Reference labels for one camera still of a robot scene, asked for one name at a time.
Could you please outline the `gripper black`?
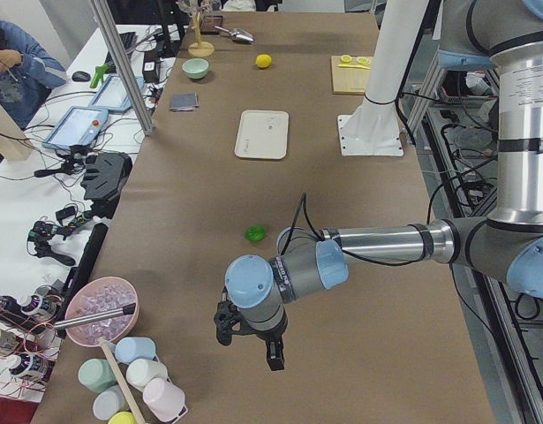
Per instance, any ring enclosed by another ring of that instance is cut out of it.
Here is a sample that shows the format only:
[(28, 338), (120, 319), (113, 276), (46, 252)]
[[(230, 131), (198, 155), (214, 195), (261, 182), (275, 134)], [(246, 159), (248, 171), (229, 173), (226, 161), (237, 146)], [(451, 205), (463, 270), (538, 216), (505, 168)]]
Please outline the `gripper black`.
[(266, 361), (269, 369), (284, 370), (283, 336), (275, 332), (259, 332), (256, 337), (266, 344)]

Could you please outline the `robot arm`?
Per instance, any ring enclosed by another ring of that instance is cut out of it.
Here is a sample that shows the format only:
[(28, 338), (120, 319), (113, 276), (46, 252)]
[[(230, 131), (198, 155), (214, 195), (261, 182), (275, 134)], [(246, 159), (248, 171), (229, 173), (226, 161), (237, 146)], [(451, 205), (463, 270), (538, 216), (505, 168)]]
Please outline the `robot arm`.
[(500, 71), (494, 210), (390, 228), (291, 227), (274, 259), (244, 255), (229, 265), (214, 317), (220, 344), (254, 335), (269, 367), (283, 369), (285, 305), (344, 282), (354, 261), (457, 263), (543, 298), (543, 1), (444, 2), (440, 63)]

